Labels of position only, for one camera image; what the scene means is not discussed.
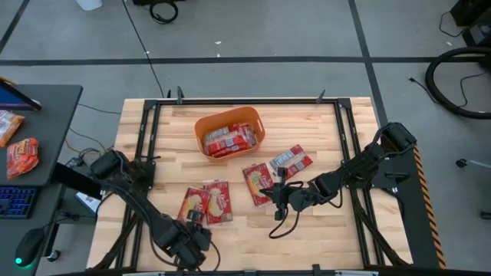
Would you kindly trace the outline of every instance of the keyboard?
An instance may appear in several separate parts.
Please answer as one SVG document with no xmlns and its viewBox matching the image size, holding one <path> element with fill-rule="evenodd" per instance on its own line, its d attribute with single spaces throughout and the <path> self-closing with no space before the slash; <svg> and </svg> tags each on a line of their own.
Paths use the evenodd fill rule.
<svg viewBox="0 0 491 276">
<path fill-rule="evenodd" d="M 0 219 L 29 219 L 37 195 L 36 187 L 0 186 Z"/>
</svg>

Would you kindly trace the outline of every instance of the orange plastic bin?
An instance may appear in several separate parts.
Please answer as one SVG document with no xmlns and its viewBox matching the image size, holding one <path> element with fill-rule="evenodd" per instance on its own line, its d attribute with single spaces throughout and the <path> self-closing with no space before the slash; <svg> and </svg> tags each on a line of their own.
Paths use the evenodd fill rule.
<svg viewBox="0 0 491 276">
<path fill-rule="evenodd" d="M 205 154 L 205 150 L 203 149 L 203 137 L 214 130 L 227 127 L 234 123 L 248 123 L 250 126 L 252 126 L 257 138 L 257 144 L 255 144 L 251 149 L 245 149 L 237 153 L 229 154 L 228 156 L 218 158 L 207 156 Z M 199 151 L 211 162 L 221 162 L 231 158 L 244 156 L 245 154 L 254 153 L 256 150 L 258 150 L 266 135 L 264 127 L 262 126 L 261 117 L 259 117 L 258 111 L 253 107 L 239 107 L 233 110 L 203 117 L 196 122 L 194 132 L 196 133 Z"/>
</svg>

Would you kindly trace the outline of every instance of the packaged food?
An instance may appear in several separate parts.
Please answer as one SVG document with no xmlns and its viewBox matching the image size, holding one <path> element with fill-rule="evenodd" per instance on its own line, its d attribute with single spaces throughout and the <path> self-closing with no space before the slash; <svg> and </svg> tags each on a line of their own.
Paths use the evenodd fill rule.
<svg viewBox="0 0 491 276">
<path fill-rule="evenodd" d="M 252 165 L 243 169 L 242 172 L 251 192 L 254 205 L 261 206 L 270 203 L 271 199 L 259 191 L 260 189 L 272 187 L 275 184 L 267 165 L 265 163 Z"/>
<path fill-rule="evenodd" d="M 306 166 L 312 164 L 312 159 L 308 157 L 300 145 L 293 146 L 290 150 L 282 153 L 269 162 L 271 167 L 278 171 L 279 167 L 288 169 L 286 179 L 303 170 Z"/>
<path fill-rule="evenodd" d="M 234 123 L 206 134 L 203 148 L 206 155 L 222 157 L 240 150 L 247 150 L 257 144 L 254 131 L 247 123 Z"/>
<path fill-rule="evenodd" d="M 208 224 L 232 221 L 232 205 L 230 203 L 229 183 L 225 180 L 211 180 L 203 184 L 203 189 L 209 192 Z"/>
<path fill-rule="evenodd" d="M 7 148 L 7 179 L 26 173 L 39 163 L 38 141 L 27 138 Z"/>
<path fill-rule="evenodd" d="M 21 126 L 23 116 L 0 110 L 0 147 L 7 146 L 15 131 Z"/>
<path fill-rule="evenodd" d="M 177 219 L 183 223 L 186 223 L 187 213 L 190 210 L 195 210 L 203 214 L 198 219 L 198 221 L 196 221 L 197 223 L 202 224 L 203 217 L 205 216 L 205 212 L 208 209 L 209 197 L 209 192 L 189 187 L 187 189 L 186 195 L 184 196 L 183 204 L 181 205 L 181 209 L 179 210 L 179 215 L 177 215 Z"/>
</svg>

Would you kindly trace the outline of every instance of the gray floor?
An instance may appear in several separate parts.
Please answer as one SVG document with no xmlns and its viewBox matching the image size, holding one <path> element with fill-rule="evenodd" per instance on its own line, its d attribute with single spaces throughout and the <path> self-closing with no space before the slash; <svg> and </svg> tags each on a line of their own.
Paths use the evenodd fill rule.
<svg viewBox="0 0 491 276">
<path fill-rule="evenodd" d="M 354 0 L 372 57 L 432 57 L 462 47 L 437 29 L 440 15 L 456 0 Z M 0 37 L 20 6 L 2 2 Z M 128 3 L 152 58 L 329 56 L 360 57 L 348 0 L 186 0 L 171 25 L 155 24 L 145 8 Z M 457 33 L 450 16 L 443 27 Z M 145 58 L 120 1 L 105 0 L 85 12 L 74 1 L 31 0 L 0 53 L 0 60 L 85 60 Z M 164 91 L 180 85 L 187 97 L 372 96 L 363 63 L 158 64 Z M 458 169 L 459 158 L 491 163 L 491 123 L 455 117 L 409 82 L 423 81 L 427 64 L 374 64 L 387 117 L 400 121 L 418 138 L 448 268 L 491 271 L 491 222 L 479 210 L 491 210 L 491 170 Z M 475 64 L 444 64 L 437 84 L 461 102 L 459 79 L 479 73 Z M 23 84 L 80 84 L 81 102 L 119 111 L 125 98 L 158 97 L 148 65 L 0 66 L 0 76 Z M 474 110 L 489 111 L 491 77 L 468 80 L 466 94 Z M 72 127 L 105 146 L 114 143 L 118 116 L 79 107 Z M 96 147 L 70 133 L 78 149 Z M 60 161 L 74 154 L 63 149 Z M 90 226 L 66 226 L 55 246 L 64 257 L 43 263 L 39 275 L 80 271 L 91 245 Z"/>
</svg>

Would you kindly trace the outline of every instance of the wooden table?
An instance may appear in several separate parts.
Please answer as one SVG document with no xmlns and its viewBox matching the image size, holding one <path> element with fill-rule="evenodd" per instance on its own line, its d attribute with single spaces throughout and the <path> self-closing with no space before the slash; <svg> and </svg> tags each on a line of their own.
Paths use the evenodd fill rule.
<svg viewBox="0 0 491 276">
<path fill-rule="evenodd" d="M 120 119 L 115 148 L 129 159 L 134 157 L 144 100 L 126 100 Z M 378 129 L 371 99 L 351 98 L 354 120 L 362 148 L 372 141 Z M 329 204 L 308 208 L 301 213 L 298 227 L 290 235 L 271 240 L 268 233 L 278 224 L 273 218 L 274 205 L 256 208 L 242 175 L 242 168 L 253 163 L 268 162 L 291 146 L 300 144 L 314 161 L 291 181 L 309 180 L 339 167 L 342 160 L 341 144 L 330 104 L 255 105 L 266 131 L 260 149 L 251 155 L 231 159 L 227 163 L 210 163 L 199 152 L 194 135 L 194 123 L 200 118 L 222 112 L 228 106 L 165 106 L 160 111 L 155 156 L 157 161 L 154 188 L 150 201 L 163 213 L 177 216 L 184 193 L 190 186 L 201 187 L 203 180 L 228 179 L 233 210 L 233 223 L 212 226 L 213 241 L 218 246 L 222 263 L 219 270 L 308 270 L 312 264 L 322 269 L 362 268 L 357 232 L 350 195 L 343 192 L 344 204 L 335 209 Z M 348 131 L 346 114 L 344 127 Z M 147 129 L 150 129 L 149 116 Z M 354 156 L 348 137 L 350 156 Z M 371 191 L 378 227 L 394 250 L 405 261 L 411 255 L 400 217 L 397 200 L 381 191 Z M 102 259 L 120 233 L 124 202 L 113 196 L 99 213 L 94 240 L 87 266 Z M 290 228 L 295 220 L 290 215 L 278 233 Z M 124 264 L 129 264 L 133 237 L 128 238 Z M 161 263 L 150 249 L 148 228 L 143 227 L 138 271 L 174 271 Z M 372 263 L 375 263 L 371 238 L 367 237 Z M 210 248 L 202 270 L 211 270 L 217 255 Z"/>
</svg>

